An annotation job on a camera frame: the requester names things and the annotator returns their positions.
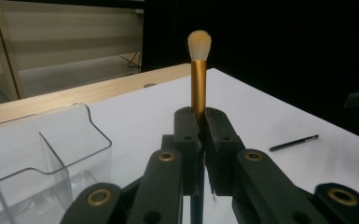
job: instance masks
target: makeup brush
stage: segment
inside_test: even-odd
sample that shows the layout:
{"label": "makeup brush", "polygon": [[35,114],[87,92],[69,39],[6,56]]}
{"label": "makeup brush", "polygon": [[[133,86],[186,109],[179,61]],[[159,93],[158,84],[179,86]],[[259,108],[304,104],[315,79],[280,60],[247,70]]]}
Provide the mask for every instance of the makeup brush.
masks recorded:
{"label": "makeup brush", "polygon": [[[200,127],[199,138],[203,142],[203,112],[206,103],[206,59],[211,48],[211,37],[203,30],[193,31],[187,38],[188,51],[191,57],[191,109]],[[197,158],[196,194],[190,197],[192,224],[202,224],[203,190],[204,190],[204,150]]]}
{"label": "makeup brush", "polygon": [[199,125],[206,104],[206,59],[211,42],[211,36],[203,30],[193,31],[187,38],[191,57],[191,109]]}

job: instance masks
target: brass screw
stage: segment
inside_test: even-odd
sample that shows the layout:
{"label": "brass screw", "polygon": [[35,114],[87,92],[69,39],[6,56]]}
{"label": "brass screw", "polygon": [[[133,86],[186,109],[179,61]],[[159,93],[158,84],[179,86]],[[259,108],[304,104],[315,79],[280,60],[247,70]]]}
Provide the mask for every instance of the brass screw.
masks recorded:
{"label": "brass screw", "polygon": [[99,206],[106,203],[112,197],[109,189],[96,189],[87,197],[87,203],[92,206]]}
{"label": "brass screw", "polygon": [[262,161],[263,155],[257,152],[246,152],[245,158],[249,161]]}
{"label": "brass screw", "polygon": [[161,161],[173,161],[173,159],[175,159],[175,154],[172,152],[165,151],[159,153],[159,160]]}
{"label": "brass screw", "polygon": [[332,188],[327,191],[328,196],[338,203],[342,203],[347,206],[357,205],[356,196],[351,194],[345,189]]}

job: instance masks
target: white table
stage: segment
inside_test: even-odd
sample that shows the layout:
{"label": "white table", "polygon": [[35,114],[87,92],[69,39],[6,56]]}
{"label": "white table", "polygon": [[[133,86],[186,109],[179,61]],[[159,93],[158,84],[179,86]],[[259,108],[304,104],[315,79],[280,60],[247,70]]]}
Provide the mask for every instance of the white table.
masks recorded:
{"label": "white table", "polygon": [[[112,181],[125,187],[143,175],[163,134],[173,134],[173,114],[190,106],[190,77],[88,104],[94,123],[113,141]],[[207,71],[207,106],[224,111],[247,148],[266,152],[300,188],[313,193],[335,182],[359,192],[359,136],[282,102],[216,69]],[[319,134],[283,150],[269,148]],[[230,197],[209,194],[204,223],[237,223]],[[188,197],[184,223],[189,223]]]}

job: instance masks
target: white brush bristles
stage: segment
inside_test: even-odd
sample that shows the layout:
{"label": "white brush bristles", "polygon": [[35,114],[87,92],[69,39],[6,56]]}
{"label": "white brush bristles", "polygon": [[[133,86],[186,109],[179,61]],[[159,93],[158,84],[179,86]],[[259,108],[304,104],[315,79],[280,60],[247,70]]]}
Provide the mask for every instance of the white brush bristles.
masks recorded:
{"label": "white brush bristles", "polygon": [[187,38],[188,51],[191,61],[206,61],[211,49],[211,36],[203,31],[193,31]]}

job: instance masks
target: plastic compartment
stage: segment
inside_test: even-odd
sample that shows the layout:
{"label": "plastic compartment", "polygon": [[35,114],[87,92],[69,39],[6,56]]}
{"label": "plastic compartment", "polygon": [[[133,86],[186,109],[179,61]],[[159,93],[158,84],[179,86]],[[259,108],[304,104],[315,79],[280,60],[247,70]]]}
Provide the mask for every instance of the plastic compartment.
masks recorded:
{"label": "plastic compartment", "polygon": [[0,223],[59,223],[83,189],[110,181],[111,146],[84,104],[0,123]]}

